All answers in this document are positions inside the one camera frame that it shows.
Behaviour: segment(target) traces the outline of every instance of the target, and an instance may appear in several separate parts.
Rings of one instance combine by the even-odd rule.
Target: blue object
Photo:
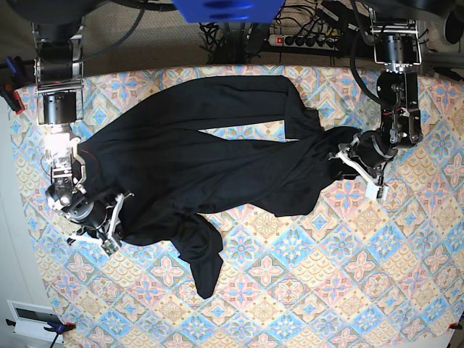
[[[173,0],[186,22],[271,23],[284,0]]]
[[[12,75],[15,76],[21,83],[24,83],[25,77],[22,75],[18,63],[11,57],[7,57],[5,59],[5,63],[7,64],[9,70],[12,72]]]
[[[68,332],[75,329],[75,324],[57,324],[51,321],[47,321],[46,323],[48,326],[51,326],[51,328],[45,328],[45,330],[47,330],[48,332],[55,332],[57,333],[57,336],[63,334],[64,332]]]

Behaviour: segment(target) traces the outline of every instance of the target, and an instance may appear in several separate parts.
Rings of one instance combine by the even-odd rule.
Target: metal bracket
[[[356,170],[364,180],[368,183],[368,187],[365,191],[365,196],[369,199],[380,199],[385,201],[386,195],[388,193],[389,187],[387,185],[378,185],[374,182],[374,179],[355,161],[352,161],[347,154],[348,149],[341,150],[335,155],[336,158],[342,160],[345,165],[349,165],[351,168]]]
[[[72,150],[72,156],[80,163],[80,180],[75,183],[75,189],[79,190],[82,194],[86,194],[86,189],[83,184],[87,179],[86,174],[86,161],[78,153],[78,144],[80,143],[80,138],[76,136],[70,141],[70,148]]]
[[[391,71],[393,73],[404,73],[408,70],[411,70],[413,66],[422,64],[422,52],[421,45],[419,45],[418,25],[415,20],[403,20],[403,22],[400,22],[399,20],[392,22],[390,20],[388,23],[382,23],[380,20],[378,20],[376,11],[372,8],[369,8],[369,17],[373,34],[379,34],[383,31],[384,35],[387,37],[387,40],[400,40],[405,36],[409,36],[413,38],[415,41],[415,46],[417,47],[415,62],[411,64],[410,62],[389,62],[380,60],[377,52],[378,45],[375,45],[374,60],[376,63],[383,64],[387,71]]]
[[[118,234],[115,233],[116,227],[120,224],[119,220],[119,213],[121,209],[123,208],[123,203],[128,197],[132,197],[133,194],[118,194],[116,196],[116,204],[113,207],[113,211],[111,214],[111,218],[109,219],[109,224],[107,225],[107,231],[104,234],[104,238],[102,239],[95,239],[87,236],[82,236],[79,233],[73,233],[69,235],[70,240],[74,241],[84,241],[87,243],[92,243],[100,246],[104,252],[108,255],[111,256],[114,254],[119,248],[122,246],[121,241],[118,237]]]
[[[47,62],[40,57],[41,47],[43,44],[47,44],[46,38],[41,37],[38,26],[33,24],[33,37],[36,51],[39,52],[39,57],[36,58],[35,65],[35,76],[36,76],[36,110],[39,111],[38,103],[39,96],[45,96],[58,92],[65,93],[76,93],[80,97],[80,104],[83,105],[83,62],[80,60],[83,56],[83,30],[84,30],[84,19],[82,20],[81,26],[78,32],[69,39],[70,50],[72,52],[71,61],[55,63]],[[66,71],[69,78],[62,80],[56,78],[57,72],[62,73]],[[83,107],[82,112],[76,115],[77,120],[83,119]],[[45,124],[44,115],[38,112],[38,124]]]
[[[246,41],[251,23],[221,22],[218,23],[222,31],[224,44],[216,48],[213,64],[246,64]]]

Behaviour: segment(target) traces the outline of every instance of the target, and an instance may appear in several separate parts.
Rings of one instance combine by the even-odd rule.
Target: floral pattern fabric
[[[216,75],[284,75],[325,128],[378,126],[379,107],[346,69],[227,66],[86,78],[74,131],[85,140],[154,93]],[[373,90],[377,72],[362,75]],[[66,347],[368,348],[448,332],[464,310],[464,90],[420,78],[419,91],[424,140],[387,167],[385,202],[366,199],[355,180],[329,186],[307,216],[276,218],[249,204],[206,215],[223,236],[224,265],[203,300],[170,242],[124,244],[111,258],[66,244],[75,226],[44,196],[42,104],[34,87],[20,90],[25,111],[9,113],[17,178],[47,296],[77,324]],[[205,131],[285,141],[283,127]]]

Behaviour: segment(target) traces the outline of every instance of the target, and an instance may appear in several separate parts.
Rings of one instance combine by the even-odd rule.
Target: table
[[[215,75],[285,75],[326,128],[379,123],[347,69],[185,67],[86,78],[75,133],[86,139],[153,93]],[[377,72],[362,76],[375,90]],[[110,259],[66,244],[75,226],[45,200],[41,103],[34,87],[20,90],[26,110],[9,113],[20,194],[51,305],[78,326],[66,347],[367,348],[445,334],[464,311],[464,94],[432,78],[419,79],[419,93],[424,141],[387,167],[382,205],[356,180],[329,186],[308,216],[249,204],[207,215],[222,233],[224,265],[203,300],[170,242],[124,244]],[[283,121],[207,131],[285,141]]]

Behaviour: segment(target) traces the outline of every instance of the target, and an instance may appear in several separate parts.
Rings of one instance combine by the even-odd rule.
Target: power strip
[[[335,40],[332,38],[317,38],[317,36],[293,36],[293,35],[278,35],[270,34],[268,39],[269,45],[274,47],[295,47],[301,49],[321,48],[333,49]]]

